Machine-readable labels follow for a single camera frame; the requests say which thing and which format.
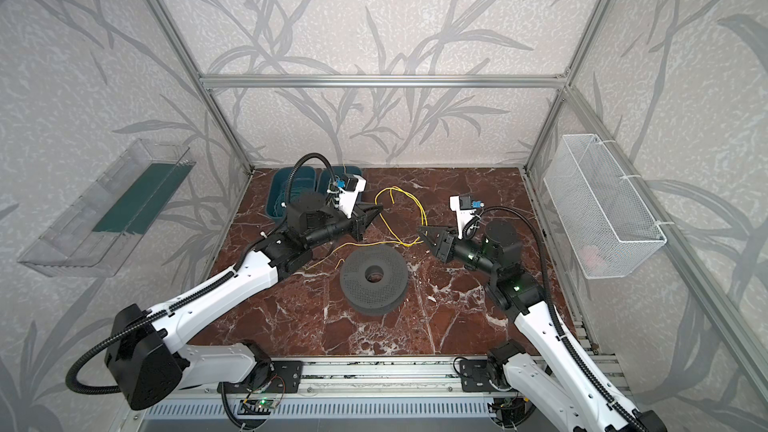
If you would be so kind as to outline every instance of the marble surface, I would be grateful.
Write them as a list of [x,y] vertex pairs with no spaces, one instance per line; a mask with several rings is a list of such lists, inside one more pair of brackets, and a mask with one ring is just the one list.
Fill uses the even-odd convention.
[[[266,193],[274,170],[256,170],[227,235],[213,273],[235,262],[240,249],[258,238],[272,222],[264,213]],[[368,185],[364,201],[373,201],[384,187],[396,185],[413,193],[424,206],[430,225],[455,225],[448,197],[472,192],[486,205],[511,205],[533,218],[531,202],[517,168],[369,168],[363,171]],[[416,237],[418,208],[403,194],[382,194],[383,216],[404,241]],[[523,264],[541,280],[538,253],[533,237],[514,221],[524,241]],[[388,240],[383,221],[376,219],[366,232],[365,242]],[[333,245],[315,250],[315,258],[328,254],[331,246],[351,241],[342,237]],[[411,272],[406,300],[382,317],[367,317],[346,302],[339,283],[340,259],[356,247],[343,247],[315,267],[312,264],[274,287],[258,293],[226,313],[190,341],[197,345],[233,344],[255,341],[268,354],[355,355],[355,354],[485,354],[508,339],[533,346],[513,322],[485,297],[485,273],[467,271],[454,261],[438,262],[425,245],[397,247]],[[553,295],[558,310],[573,329],[571,318],[553,274]]]

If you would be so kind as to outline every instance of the robotic arm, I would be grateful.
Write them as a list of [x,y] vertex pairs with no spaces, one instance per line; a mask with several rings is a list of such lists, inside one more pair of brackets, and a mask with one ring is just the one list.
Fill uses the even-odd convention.
[[[306,192],[291,201],[293,176],[310,158],[320,158],[328,168],[328,193]],[[357,202],[365,185],[359,175],[336,177],[319,154],[302,157],[286,183],[286,209],[279,225],[246,247],[237,263],[197,287],[145,311],[134,303],[118,312],[110,338],[74,363],[67,386],[80,394],[122,392],[130,408],[141,410],[177,389],[246,379],[255,386],[265,383],[270,359],[255,344],[197,347],[187,342],[238,303],[302,268],[312,260],[313,248],[344,234],[362,240],[383,209]],[[79,370],[104,349],[104,363],[117,386],[82,384]]]
[[[535,227],[512,208],[483,207],[469,195],[451,197],[458,228],[420,227],[418,231],[438,260],[458,259],[466,268],[490,275],[486,294],[532,342],[557,378],[546,374],[521,345],[510,341],[488,352],[486,372],[494,387],[520,391],[561,432],[666,432],[655,412],[639,412],[575,345],[578,341],[552,304],[543,244]],[[472,239],[483,214],[494,210],[516,215],[531,229],[538,245],[543,287],[522,267],[522,243],[510,221],[492,220],[480,242]]]

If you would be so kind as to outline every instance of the black mounting plate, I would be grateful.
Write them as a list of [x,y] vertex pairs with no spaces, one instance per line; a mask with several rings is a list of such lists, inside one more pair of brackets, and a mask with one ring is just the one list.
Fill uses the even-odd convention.
[[[295,394],[299,391],[299,382],[301,382],[301,360],[273,360],[272,364],[275,367],[277,377],[280,377],[285,382],[285,394]],[[227,394],[247,394],[248,390],[245,389],[247,384],[240,382],[239,384],[230,384],[224,382],[224,391]],[[221,393],[220,388],[216,388],[216,392]],[[282,394],[283,382],[275,378],[268,388],[262,391],[262,394]]]
[[485,371],[485,364],[487,363],[488,361],[485,359],[459,359],[456,361],[462,379],[462,392],[498,392],[491,385],[488,372]]

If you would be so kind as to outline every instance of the blue bin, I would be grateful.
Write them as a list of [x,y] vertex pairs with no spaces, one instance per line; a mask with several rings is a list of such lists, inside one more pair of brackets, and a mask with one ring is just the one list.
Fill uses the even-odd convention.
[[[270,193],[266,197],[266,215],[277,223],[283,218],[285,208],[281,205],[285,201],[286,181],[293,167],[280,168],[275,176],[272,177]],[[293,177],[293,186],[290,189],[291,201],[298,198],[306,191],[315,190],[317,173],[312,167],[299,167],[296,175]]]
[[[333,167],[333,174],[336,176],[341,176],[344,173],[344,167],[341,165],[337,165],[336,167]],[[362,177],[362,170],[360,170],[360,167],[356,167],[354,165],[347,165],[346,166],[346,173],[350,175],[359,175]],[[325,195],[326,191],[328,190],[328,182],[330,181],[331,177],[328,176],[328,170],[326,168],[322,168],[322,173],[320,174],[320,179],[317,181],[317,188],[316,190],[320,192],[321,194]],[[362,198],[362,194],[357,196],[357,201],[360,201]]]

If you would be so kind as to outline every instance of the spool center hole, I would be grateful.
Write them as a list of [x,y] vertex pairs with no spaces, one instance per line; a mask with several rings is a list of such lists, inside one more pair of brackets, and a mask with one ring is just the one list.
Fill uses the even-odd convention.
[[378,265],[371,265],[366,269],[366,280],[370,283],[377,283],[384,278],[384,270]]

